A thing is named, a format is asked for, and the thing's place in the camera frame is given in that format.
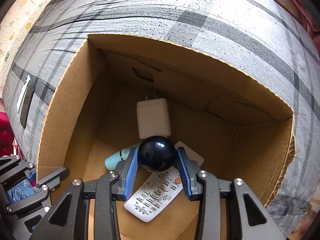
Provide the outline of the brown cardboard box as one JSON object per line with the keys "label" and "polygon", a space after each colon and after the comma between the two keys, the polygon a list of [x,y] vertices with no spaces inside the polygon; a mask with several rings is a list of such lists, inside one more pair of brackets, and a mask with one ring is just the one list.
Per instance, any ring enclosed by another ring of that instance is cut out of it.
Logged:
{"label": "brown cardboard box", "polygon": [[[61,195],[110,172],[106,158],[145,140],[136,107],[154,91],[167,100],[176,150],[218,179],[241,178],[265,208],[274,200],[295,151],[292,108],[218,59],[131,35],[90,34],[70,60],[44,120],[38,178],[68,168]],[[138,163],[131,196],[152,173]],[[147,223],[125,202],[116,203],[120,239],[195,239],[200,203],[184,189]]]}

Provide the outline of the white air conditioner remote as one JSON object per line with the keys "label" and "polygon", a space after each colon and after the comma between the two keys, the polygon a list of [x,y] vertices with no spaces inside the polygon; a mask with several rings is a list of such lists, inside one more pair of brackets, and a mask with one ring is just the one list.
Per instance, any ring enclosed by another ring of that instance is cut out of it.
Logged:
{"label": "white air conditioner remote", "polygon": [[142,220],[150,222],[183,190],[179,171],[172,166],[151,176],[133,193],[124,208]]}

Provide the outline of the dark glossy round ball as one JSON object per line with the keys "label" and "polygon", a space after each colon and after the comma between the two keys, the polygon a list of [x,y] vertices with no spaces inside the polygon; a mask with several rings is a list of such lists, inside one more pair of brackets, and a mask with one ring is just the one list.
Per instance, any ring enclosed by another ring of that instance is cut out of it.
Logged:
{"label": "dark glossy round ball", "polygon": [[164,172],[171,168],[175,161],[176,148],[166,137],[148,137],[138,148],[138,162],[150,172]]}

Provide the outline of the blue cloth garment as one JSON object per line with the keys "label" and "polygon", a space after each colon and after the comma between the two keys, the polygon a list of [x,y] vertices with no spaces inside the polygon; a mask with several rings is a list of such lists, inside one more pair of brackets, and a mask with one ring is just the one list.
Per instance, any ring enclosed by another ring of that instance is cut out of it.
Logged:
{"label": "blue cloth garment", "polygon": [[14,204],[35,194],[28,179],[24,179],[7,191],[9,203]]}

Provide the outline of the light teal cosmetic bottle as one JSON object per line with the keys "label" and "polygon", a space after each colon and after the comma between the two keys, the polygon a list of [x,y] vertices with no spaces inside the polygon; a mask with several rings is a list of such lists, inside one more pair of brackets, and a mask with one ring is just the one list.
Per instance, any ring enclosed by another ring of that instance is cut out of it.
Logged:
{"label": "light teal cosmetic bottle", "polygon": [[105,159],[105,167],[109,170],[115,170],[120,161],[126,160],[129,156],[131,148],[139,148],[140,142],[132,146],[126,147]]}

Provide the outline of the black smartphone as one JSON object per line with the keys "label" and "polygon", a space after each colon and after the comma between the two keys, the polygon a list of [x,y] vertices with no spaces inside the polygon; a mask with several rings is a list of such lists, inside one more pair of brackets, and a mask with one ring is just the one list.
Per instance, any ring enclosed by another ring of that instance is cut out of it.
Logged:
{"label": "black smartphone", "polygon": [[22,101],[22,108],[21,108],[21,114],[20,114],[20,123],[23,128],[26,128],[26,125],[27,125],[27,118],[28,118],[33,94],[34,94],[33,86],[28,86]]}

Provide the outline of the white green smartphone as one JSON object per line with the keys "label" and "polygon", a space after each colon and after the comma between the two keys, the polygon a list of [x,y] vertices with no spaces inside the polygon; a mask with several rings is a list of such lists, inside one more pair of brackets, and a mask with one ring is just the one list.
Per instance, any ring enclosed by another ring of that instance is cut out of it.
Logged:
{"label": "white green smartphone", "polygon": [[23,100],[25,98],[25,94],[27,92],[27,88],[29,86],[30,81],[31,81],[31,77],[30,77],[30,75],[27,75],[27,78],[26,78],[25,83],[21,89],[21,92],[19,94],[18,101],[16,104],[17,113],[20,113],[20,111],[21,111]]}

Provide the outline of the large white power adapter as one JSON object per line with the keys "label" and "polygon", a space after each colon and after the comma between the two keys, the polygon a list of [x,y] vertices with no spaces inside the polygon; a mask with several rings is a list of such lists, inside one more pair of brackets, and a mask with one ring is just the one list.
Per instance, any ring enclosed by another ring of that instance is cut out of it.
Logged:
{"label": "large white power adapter", "polygon": [[137,102],[137,123],[140,139],[154,135],[171,136],[171,126],[167,100],[156,91],[146,93],[144,101]]}

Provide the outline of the grey plaid bed sheet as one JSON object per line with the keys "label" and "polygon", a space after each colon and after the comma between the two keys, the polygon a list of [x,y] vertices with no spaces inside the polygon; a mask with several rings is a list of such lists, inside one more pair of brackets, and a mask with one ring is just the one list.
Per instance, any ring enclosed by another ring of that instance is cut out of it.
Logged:
{"label": "grey plaid bed sheet", "polygon": [[[53,93],[89,33],[136,34],[208,53],[253,76],[295,111],[296,155],[268,207],[289,235],[319,180],[319,53],[304,28],[273,0],[51,0],[8,54],[4,104],[15,137],[37,159]],[[30,75],[26,128],[16,104]]]}

